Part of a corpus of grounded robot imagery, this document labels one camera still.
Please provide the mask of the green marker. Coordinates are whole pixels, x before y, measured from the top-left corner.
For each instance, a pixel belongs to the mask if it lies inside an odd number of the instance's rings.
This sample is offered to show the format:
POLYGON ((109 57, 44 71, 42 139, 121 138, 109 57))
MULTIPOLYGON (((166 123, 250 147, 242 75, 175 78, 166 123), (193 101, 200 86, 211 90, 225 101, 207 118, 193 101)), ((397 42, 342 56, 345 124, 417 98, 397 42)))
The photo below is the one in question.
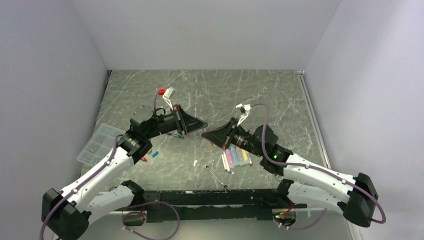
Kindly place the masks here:
POLYGON ((172 136, 172 137, 179 138, 179 139, 184 139, 185 138, 183 135, 177 134, 177 133, 167 132, 166 134, 169 135, 169 136, 172 136))

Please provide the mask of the blue highlighter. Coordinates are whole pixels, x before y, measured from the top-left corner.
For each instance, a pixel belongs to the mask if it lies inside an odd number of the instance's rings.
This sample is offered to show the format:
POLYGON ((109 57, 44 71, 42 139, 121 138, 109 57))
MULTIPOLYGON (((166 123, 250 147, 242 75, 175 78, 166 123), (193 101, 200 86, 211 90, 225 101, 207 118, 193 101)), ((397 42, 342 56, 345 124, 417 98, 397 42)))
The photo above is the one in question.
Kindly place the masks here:
POLYGON ((236 148, 234 146, 230 147, 230 153, 231 153, 231 156, 232 156, 232 161, 233 161, 234 166, 235 167, 239 166, 240 162, 239 162, 239 158, 238 158, 238 155, 237 155, 237 152, 236 152, 236 148))

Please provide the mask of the red capped white marker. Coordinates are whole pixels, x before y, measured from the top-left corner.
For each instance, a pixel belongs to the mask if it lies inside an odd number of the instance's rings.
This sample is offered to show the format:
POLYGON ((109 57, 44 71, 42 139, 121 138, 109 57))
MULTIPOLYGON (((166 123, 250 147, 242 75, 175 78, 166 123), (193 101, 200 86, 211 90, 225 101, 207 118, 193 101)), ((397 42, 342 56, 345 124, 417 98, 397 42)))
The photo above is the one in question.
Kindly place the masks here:
POLYGON ((224 152, 221 153, 221 158, 222 158, 222 163, 223 163, 223 166, 224 166, 224 170, 226 172, 228 172, 229 171, 229 167, 228 167, 228 163, 227 163, 227 160, 226 160, 226 155, 225 155, 224 152))

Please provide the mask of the pink highlighter body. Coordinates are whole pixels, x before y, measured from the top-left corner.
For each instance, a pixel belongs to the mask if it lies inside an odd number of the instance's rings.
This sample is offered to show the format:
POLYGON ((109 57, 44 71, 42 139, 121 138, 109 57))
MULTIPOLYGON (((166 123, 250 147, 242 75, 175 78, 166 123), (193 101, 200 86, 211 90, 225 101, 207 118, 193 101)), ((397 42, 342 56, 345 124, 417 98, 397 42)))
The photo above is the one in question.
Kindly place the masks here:
POLYGON ((226 155, 226 159, 227 159, 227 163, 228 163, 229 168, 233 169, 235 167, 235 165, 234 165, 234 161, 233 161, 231 151, 229 149, 226 149, 225 155, 226 155))

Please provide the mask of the yellow highlighter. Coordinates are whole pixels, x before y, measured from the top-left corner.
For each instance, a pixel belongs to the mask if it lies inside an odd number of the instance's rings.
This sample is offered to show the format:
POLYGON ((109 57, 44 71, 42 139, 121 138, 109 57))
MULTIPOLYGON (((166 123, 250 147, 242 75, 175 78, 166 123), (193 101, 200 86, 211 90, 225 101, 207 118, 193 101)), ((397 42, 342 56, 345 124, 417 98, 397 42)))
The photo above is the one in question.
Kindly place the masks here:
POLYGON ((245 151, 244 149, 241 149, 241 155, 242 155, 243 163, 245 165, 249 165, 250 164, 250 160, 249 160, 248 152, 245 151))

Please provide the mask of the orange highlighter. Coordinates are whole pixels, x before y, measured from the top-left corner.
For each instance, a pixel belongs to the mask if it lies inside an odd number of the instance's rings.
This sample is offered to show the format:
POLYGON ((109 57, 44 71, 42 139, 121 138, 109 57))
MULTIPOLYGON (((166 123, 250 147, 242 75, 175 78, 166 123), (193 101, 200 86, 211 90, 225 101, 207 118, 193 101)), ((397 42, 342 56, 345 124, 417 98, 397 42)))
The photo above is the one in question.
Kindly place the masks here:
POLYGON ((237 154, 237 157, 238 157, 239 165, 244 166, 245 161, 244 161, 243 153, 242 153, 242 150, 239 147, 236 147, 236 154, 237 154))

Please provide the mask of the blue capped white marker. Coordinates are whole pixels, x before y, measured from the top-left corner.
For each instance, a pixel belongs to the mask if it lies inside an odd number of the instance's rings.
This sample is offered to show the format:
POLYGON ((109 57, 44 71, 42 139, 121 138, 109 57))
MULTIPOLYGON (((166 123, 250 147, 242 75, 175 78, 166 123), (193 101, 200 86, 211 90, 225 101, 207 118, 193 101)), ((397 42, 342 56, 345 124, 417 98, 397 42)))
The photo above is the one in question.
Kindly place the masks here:
POLYGON ((229 167, 228 173, 231 174, 232 173, 232 164, 231 164, 232 159, 227 153, 225 153, 225 156, 226 156, 227 165, 229 167))

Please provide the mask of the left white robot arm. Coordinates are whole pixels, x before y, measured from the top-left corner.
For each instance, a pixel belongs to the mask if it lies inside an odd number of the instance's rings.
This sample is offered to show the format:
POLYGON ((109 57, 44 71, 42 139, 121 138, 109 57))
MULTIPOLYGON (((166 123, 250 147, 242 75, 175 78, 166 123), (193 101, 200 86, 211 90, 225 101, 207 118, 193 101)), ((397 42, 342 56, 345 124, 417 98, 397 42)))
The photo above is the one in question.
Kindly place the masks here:
POLYGON ((54 188, 42 196, 38 238, 49 228, 61 240, 77 240, 90 224, 122 207, 139 209, 144 190, 127 180, 114 191, 99 194, 116 175, 135 166, 152 148, 151 140, 176 131, 187 135, 208 126, 178 104, 161 115, 151 106, 140 106, 129 120, 129 129, 114 138, 111 150, 88 172, 61 190, 54 188))

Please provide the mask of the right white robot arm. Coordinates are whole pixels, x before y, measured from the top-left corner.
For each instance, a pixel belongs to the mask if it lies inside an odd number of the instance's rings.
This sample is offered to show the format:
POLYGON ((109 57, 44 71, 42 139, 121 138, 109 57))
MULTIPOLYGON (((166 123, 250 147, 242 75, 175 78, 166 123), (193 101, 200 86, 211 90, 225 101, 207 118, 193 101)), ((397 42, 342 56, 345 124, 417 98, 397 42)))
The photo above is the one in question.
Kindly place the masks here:
POLYGON ((260 157, 259 164, 264 170, 283 176, 275 194, 276 203, 282 208, 291 204, 317 204, 339 212, 363 228, 374 222, 379 196, 368 175, 344 174, 312 163, 279 145, 278 136, 268 125, 261 125, 251 133, 231 118, 225 125, 201 136, 223 150, 234 146, 260 157))

